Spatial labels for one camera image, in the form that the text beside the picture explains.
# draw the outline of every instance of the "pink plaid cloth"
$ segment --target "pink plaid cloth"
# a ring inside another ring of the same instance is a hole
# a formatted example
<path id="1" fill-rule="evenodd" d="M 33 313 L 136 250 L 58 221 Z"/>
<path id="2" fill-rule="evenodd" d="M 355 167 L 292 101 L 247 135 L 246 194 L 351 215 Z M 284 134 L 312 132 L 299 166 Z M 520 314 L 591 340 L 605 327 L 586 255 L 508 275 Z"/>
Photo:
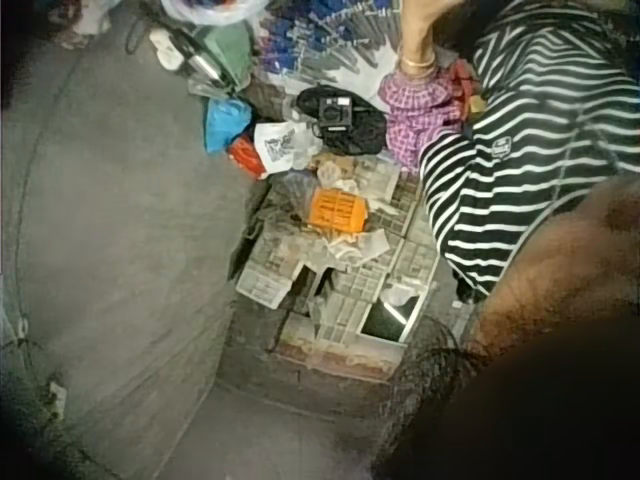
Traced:
<path id="1" fill-rule="evenodd" d="M 419 170 L 421 150 L 439 132 L 462 129 L 460 106 L 453 98 L 453 85 L 445 72 L 413 81 L 396 71 L 382 80 L 378 93 L 391 107 L 387 145 L 396 161 L 411 172 Z"/>

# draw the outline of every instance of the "blue plastic bag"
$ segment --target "blue plastic bag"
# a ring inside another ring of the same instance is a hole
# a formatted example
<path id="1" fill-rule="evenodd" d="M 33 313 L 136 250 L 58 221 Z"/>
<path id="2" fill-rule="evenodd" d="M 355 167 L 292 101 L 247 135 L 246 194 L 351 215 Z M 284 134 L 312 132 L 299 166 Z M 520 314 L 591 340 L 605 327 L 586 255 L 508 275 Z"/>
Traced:
<path id="1" fill-rule="evenodd" d="M 240 100 L 210 99 L 204 146 L 207 153 L 225 151 L 251 122 L 251 107 Z"/>

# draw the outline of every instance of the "black and white striped shirt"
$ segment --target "black and white striped shirt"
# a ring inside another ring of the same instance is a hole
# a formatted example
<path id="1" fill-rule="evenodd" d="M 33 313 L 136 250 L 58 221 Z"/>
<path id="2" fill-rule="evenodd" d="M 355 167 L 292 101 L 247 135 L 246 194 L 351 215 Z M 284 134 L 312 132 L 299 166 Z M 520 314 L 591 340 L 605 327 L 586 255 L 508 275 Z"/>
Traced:
<path id="1" fill-rule="evenodd" d="M 478 42 L 488 109 L 472 138 L 426 146 L 421 174 L 440 252 L 483 294 L 544 220 L 640 173 L 640 87 L 610 48 L 595 14 L 525 0 Z"/>

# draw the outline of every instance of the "printed logo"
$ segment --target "printed logo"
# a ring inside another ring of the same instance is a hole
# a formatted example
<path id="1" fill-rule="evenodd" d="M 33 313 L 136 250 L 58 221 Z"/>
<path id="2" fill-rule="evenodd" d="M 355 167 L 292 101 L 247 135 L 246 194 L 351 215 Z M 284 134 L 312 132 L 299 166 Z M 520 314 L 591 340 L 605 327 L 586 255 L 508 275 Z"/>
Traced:
<path id="1" fill-rule="evenodd" d="M 495 142 L 491 147 L 491 156 L 493 158 L 503 158 L 511 153 L 511 137 L 503 137 Z"/>

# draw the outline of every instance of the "black camera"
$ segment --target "black camera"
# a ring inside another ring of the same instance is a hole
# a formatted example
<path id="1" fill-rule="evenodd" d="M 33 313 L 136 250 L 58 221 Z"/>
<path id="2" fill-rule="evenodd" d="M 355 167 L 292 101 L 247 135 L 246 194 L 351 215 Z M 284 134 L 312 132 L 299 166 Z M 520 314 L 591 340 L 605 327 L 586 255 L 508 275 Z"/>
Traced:
<path id="1" fill-rule="evenodd" d="M 344 132 L 353 122 L 353 102 L 350 97 L 324 97 L 320 99 L 318 126 L 331 132 Z"/>

